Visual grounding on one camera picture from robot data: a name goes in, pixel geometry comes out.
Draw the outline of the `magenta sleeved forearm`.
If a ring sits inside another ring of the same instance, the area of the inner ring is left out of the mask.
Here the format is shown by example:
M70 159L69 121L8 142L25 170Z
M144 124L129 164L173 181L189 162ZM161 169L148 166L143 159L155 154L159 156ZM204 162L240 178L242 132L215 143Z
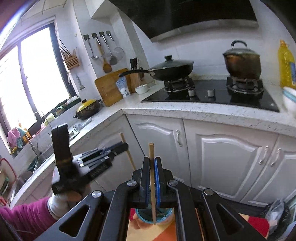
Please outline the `magenta sleeved forearm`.
M35 240L57 220L48 209L49 198L9 209L1 208L1 240Z

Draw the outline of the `white gloved left hand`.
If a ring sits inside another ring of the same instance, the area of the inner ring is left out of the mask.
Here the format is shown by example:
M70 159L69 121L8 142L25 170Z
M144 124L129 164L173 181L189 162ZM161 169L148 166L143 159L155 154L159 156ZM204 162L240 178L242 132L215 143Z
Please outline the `white gloved left hand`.
M91 187L87 184L78 192L68 191L60 194L52 194L47 202L47 208L51 216L58 220L64 216L76 203L79 203L91 192Z

